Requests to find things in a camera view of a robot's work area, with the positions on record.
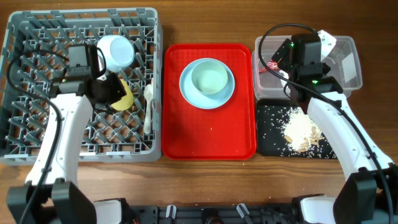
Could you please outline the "red ketchup sachet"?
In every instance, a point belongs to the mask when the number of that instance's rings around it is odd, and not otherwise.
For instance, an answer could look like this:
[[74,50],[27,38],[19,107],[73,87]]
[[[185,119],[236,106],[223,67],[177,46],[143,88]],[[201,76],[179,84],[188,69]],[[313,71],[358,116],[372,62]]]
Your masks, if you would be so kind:
[[[270,68],[271,70],[278,70],[279,69],[278,63],[273,61],[273,60],[267,62],[267,67]],[[263,67],[263,68],[259,69],[259,73],[264,73],[264,72],[267,72],[267,71],[268,71],[268,69],[266,67]]]

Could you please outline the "yellow plastic cup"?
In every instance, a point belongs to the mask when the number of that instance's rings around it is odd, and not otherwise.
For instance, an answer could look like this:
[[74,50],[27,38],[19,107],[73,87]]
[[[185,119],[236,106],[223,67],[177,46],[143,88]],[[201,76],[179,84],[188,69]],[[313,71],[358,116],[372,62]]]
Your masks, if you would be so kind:
[[117,102],[111,104],[111,107],[116,111],[128,110],[134,104],[134,96],[126,81],[120,79],[123,84],[126,94]]

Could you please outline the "light blue small bowl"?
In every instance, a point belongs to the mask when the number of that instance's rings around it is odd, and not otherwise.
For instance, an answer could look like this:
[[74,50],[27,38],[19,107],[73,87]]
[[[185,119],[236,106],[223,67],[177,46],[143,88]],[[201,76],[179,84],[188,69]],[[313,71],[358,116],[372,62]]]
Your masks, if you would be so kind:
[[134,61],[134,47],[124,36],[106,35],[98,41],[97,47],[102,50],[106,68],[111,72],[124,70]]

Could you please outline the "white plastic spoon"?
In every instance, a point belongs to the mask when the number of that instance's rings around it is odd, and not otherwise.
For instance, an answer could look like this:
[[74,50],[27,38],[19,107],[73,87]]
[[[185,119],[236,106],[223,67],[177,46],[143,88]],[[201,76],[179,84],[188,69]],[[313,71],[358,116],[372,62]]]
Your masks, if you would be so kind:
[[146,114],[144,118],[144,133],[150,134],[151,120],[152,120],[152,100],[153,100],[153,86],[152,84],[148,84],[144,89],[144,98],[146,100]]

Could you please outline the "leftover rice and scraps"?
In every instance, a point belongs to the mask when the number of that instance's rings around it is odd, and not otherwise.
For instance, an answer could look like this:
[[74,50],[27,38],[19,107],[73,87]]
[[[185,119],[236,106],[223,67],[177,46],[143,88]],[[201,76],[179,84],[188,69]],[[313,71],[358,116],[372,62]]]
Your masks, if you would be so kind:
[[294,152],[306,152],[325,139],[318,125],[301,108],[289,109],[287,117],[282,125],[282,135]]

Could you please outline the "light green bowl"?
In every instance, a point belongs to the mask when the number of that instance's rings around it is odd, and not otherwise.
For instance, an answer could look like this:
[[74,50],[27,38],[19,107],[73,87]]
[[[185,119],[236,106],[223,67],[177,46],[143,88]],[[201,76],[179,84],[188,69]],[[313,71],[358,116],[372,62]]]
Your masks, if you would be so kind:
[[220,92],[228,82],[228,73],[217,60],[204,60],[192,70],[192,84],[204,95]]

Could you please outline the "light blue plate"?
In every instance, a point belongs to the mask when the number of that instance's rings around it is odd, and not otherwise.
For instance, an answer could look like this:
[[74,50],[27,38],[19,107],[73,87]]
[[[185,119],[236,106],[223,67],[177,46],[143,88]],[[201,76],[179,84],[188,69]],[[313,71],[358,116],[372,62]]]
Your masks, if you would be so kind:
[[192,70],[194,66],[204,60],[217,60],[213,58],[200,58],[188,64],[180,76],[179,87],[184,99],[191,105],[205,110],[219,108],[224,105],[233,95],[235,88],[235,80],[229,67],[221,62],[228,73],[228,82],[226,86],[218,93],[213,95],[204,95],[200,93],[192,84]]

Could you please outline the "white napkin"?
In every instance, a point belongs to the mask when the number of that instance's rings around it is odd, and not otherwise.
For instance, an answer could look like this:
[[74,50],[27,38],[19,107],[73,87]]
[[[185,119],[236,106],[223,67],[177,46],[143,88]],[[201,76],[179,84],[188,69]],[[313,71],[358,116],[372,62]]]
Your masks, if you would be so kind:
[[[286,73],[286,72],[283,71],[283,70],[279,70],[279,75],[282,76],[282,77],[284,77],[284,78],[286,78],[286,79],[289,78],[289,74]],[[281,82],[282,87],[285,89],[286,94],[289,95],[289,94],[290,94],[290,87],[288,86],[287,82],[284,81],[284,80],[281,80],[280,82]]]

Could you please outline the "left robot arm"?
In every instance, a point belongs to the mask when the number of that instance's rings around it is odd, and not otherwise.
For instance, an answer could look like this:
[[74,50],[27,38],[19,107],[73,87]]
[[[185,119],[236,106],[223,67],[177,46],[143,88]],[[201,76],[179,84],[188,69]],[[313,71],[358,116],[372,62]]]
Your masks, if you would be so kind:
[[124,223],[133,212],[123,198],[91,202],[78,188],[77,169],[85,128],[97,104],[109,106],[126,96],[115,73],[106,74],[95,46],[70,46],[63,75],[50,82],[47,97],[10,86],[49,105],[39,155],[22,187],[7,193],[16,223]]

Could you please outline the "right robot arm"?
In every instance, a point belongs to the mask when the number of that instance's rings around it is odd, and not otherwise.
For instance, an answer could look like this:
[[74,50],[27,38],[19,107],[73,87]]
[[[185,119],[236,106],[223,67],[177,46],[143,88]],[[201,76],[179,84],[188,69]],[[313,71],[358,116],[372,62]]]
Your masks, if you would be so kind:
[[304,223],[397,223],[397,165],[369,137],[343,89],[327,73],[316,34],[285,39],[272,56],[287,72],[290,92],[335,152],[346,182],[337,197],[299,199]]

